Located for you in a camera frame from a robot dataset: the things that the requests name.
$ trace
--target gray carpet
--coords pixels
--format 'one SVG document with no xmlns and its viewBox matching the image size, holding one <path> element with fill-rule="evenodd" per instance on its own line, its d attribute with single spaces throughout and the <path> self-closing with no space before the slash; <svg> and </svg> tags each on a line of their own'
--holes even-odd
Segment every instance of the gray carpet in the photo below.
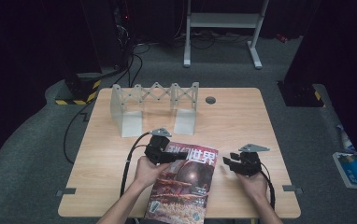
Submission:
<svg viewBox="0 0 357 224">
<path fill-rule="evenodd" d="M 259 39 L 257 50 L 263 63 L 255 70 L 244 42 L 215 43 L 208 49 L 192 51 L 192 66 L 182 67 L 183 47 L 140 46 L 135 52 L 143 66 L 135 81 L 148 87 L 158 81 L 164 86 L 177 82 L 200 87 L 255 87 L 260 89 L 294 185 L 302 215 L 285 223 L 357 223 L 357 189 L 346 189 L 332 154 L 342 150 L 336 125 L 339 119 L 326 89 L 315 85 L 326 107 L 287 107 L 278 90 L 301 39 L 282 44 L 275 39 Z M 197 47 L 208 42 L 193 41 Z M 134 77 L 140 61 L 131 68 Z M 119 76 L 102 80 L 111 86 Z M 63 82 L 45 93 L 48 103 L 10 136 L 0 150 L 0 223 L 95 223 L 97 218 L 67 218 L 57 213 L 72 165 L 64 158 L 64 133 L 81 105 L 56 105 L 54 97 Z M 128 78 L 119 81 L 128 86 Z M 92 113 L 93 105 L 84 112 Z M 67 135 L 69 158 L 75 159 L 87 122 L 77 117 Z M 250 223 L 236 220 L 236 223 Z"/>
</svg>

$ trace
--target table leg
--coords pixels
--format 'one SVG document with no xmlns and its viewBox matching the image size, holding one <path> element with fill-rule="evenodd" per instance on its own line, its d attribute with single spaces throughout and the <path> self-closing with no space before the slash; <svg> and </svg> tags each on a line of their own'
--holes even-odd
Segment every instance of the table leg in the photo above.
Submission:
<svg viewBox="0 0 357 224">
<path fill-rule="evenodd" d="M 188 0 L 187 8 L 187 28 L 184 48 L 184 67 L 191 66 L 191 0 Z"/>
<path fill-rule="evenodd" d="M 264 0 L 263 6 L 261 8 L 260 16 L 257 21 L 257 25 L 254 30 L 253 39 L 248 41 L 248 46 L 251 54 L 251 58 L 254 61 L 254 66 L 256 69 L 262 69 L 263 65 L 261 64 L 260 58 L 258 57 L 257 50 L 255 49 L 255 45 L 257 43 L 258 36 L 260 34 L 261 26 L 263 25 L 266 8 L 268 7 L 269 0 Z"/>
</svg>

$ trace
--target metal bracket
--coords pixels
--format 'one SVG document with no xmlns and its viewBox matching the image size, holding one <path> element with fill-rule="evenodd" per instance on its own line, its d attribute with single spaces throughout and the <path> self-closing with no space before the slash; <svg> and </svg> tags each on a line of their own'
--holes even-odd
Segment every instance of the metal bracket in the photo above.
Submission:
<svg viewBox="0 0 357 224">
<path fill-rule="evenodd" d="M 111 96 L 110 112 L 120 127 L 121 137 L 140 136 L 142 132 L 142 109 L 146 98 L 161 100 L 165 96 L 170 96 L 170 109 L 173 112 L 175 106 L 184 100 L 191 101 L 191 108 L 177 109 L 175 133 L 194 134 L 196 106 L 198 98 L 199 82 L 194 82 L 187 90 L 182 89 L 177 83 L 173 83 L 170 88 L 164 88 L 155 82 L 146 89 L 137 84 L 131 90 L 123 90 L 118 84 L 113 85 Z M 139 109 L 128 111 L 127 102 L 133 100 L 139 104 Z"/>
<path fill-rule="evenodd" d="M 239 149 L 239 151 L 243 152 L 259 152 L 259 151 L 269 151 L 268 147 L 260 147 L 254 144 L 247 144 Z"/>
<path fill-rule="evenodd" d="M 77 189 L 64 189 L 64 190 L 57 190 L 55 196 L 56 197 L 63 197 L 64 194 L 76 194 Z"/>
<path fill-rule="evenodd" d="M 294 192 L 296 195 L 299 194 L 303 194 L 304 191 L 302 190 L 302 188 L 298 188 L 295 185 L 283 185 L 283 191 L 292 191 Z"/>
<path fill-rule="evenodd" d="M 172 134 L 166 128 L 160 128 L 150 131 L 150 134 L 162 137 L 171 137 Z"/>
</svg>

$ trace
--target hand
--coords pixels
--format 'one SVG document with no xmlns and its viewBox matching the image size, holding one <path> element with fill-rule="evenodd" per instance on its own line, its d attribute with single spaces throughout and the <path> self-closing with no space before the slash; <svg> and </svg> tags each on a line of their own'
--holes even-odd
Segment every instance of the hand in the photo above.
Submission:
<svg viewBox="0 0 357 224">
<path fill-rule="evenodd" d="M 155 182 L 159 174 L 169 165 L 170 163 L 154 165 L 149 158 L 142 156 L 137 161 L 135 180 L 133 183 L 142 189 L 146 189 Z"/>
<path fill-rule="evenodd" d="M 260 172 L 252 176 L 236 175 L 252 201 L 255 202 L 266 198 L 267 182 Z"/>
</svg>

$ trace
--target magazine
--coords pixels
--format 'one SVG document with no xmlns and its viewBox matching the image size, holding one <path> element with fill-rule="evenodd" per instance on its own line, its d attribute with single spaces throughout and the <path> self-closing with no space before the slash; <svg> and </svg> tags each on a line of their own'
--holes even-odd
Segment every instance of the magazine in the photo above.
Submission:
<svg viewBox="0 0 357 224">
<path fill-rule="evenodd" d="M 357 189 L 357 154 L 336 152 L 333 154 L 333 158 L 345 186 Z"/>
<path fill-rule="evenodd" d="M 153 185 L 144 219 L 165 223 L 203 223 L 219 151 L 212 147 L 170 142 L 166 152 L 187 152 Z"/>
</svg>

